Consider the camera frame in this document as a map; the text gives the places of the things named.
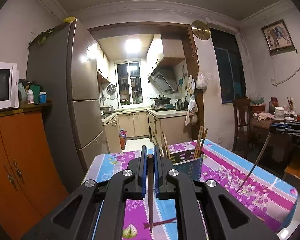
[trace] electrical cord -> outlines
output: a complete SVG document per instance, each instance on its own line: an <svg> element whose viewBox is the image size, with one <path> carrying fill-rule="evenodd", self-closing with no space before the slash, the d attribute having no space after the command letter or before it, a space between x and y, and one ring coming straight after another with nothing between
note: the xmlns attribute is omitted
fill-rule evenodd
<svg viewBox="0 0 300 240"><path fill-rule="evenodd" d="M280 84L282 84L282 83L288 81L288 80L289 80L290 78L292 78L299 70L300 70L300 67L299 67L299 68L298 68L291 76L289 76L289 77L286 78L285 80L282 80L282 81L277 82L277 83L273 83L272 85L276 87L277 85L280 85Z"/></svg>

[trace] electric kettle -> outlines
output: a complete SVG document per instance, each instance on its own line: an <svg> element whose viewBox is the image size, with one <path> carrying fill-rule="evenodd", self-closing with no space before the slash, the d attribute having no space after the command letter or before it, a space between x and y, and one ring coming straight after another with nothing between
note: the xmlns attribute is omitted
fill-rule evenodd
<svg viewBox="0 0 300 240"><path fill-rule="evenodd" d="M175 105L175 107L176 107L176 110L177 110L177 111L183 110L182 99L178 98L178 99L176 100L176 105Z"/></svg>

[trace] tablecloth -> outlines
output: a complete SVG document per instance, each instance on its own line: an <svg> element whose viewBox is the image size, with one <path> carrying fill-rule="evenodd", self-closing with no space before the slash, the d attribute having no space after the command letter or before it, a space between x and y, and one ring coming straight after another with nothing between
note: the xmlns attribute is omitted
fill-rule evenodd
<svg viewBox="0 0 300 240"><path fill-rule="evenodd" d="M194 149L195 141L170 145L170 152ZM248 174L253 164L244 158L205 140L202 148L201 181L214 179L237 198L253 214L264 220L273 231L278 232L291 222L297 204L297 190L273 174L256 167L250 178L236 193L239 184ZM119 154L104 154L95 157L84 181L108 180L113 174L124 170L129 160L138 158L141 151ZM174 200L154 199L154 227L149 230L148 199L127 200L123 225L123 239L134 240L177 240L177 224Z"/></svg>

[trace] wooden door frame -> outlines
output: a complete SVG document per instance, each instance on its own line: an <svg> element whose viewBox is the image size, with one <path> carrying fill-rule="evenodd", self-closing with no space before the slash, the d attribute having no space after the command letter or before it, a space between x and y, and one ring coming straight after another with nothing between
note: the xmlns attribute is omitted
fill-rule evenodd
<svg viewBox="0 0 300 240"><path fill-rule="evenodd" d="M160 34L162 37L179 37L182 40L185 53L188 75L192 75L196 82L199 72L196 45L190 24L168 23L168 22L127 22L110 25L97 26L88 29L96 39L131 35L131 34ZM204 105L201 89L195 90L195 99L198 106L198 122L191 127L192 139L196 139L200 125L204 126Z"/></svg>

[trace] framed picture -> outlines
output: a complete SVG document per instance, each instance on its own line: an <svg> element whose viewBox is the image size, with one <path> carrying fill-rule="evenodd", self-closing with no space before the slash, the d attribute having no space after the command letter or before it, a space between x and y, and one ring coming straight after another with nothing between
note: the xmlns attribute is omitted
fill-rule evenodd
<svg viewBox="0 0 300 240"><path fill-rule="evenodd" d="M283 20L266 25L261 30L266 38L270 54L296 50Z"/></svg>

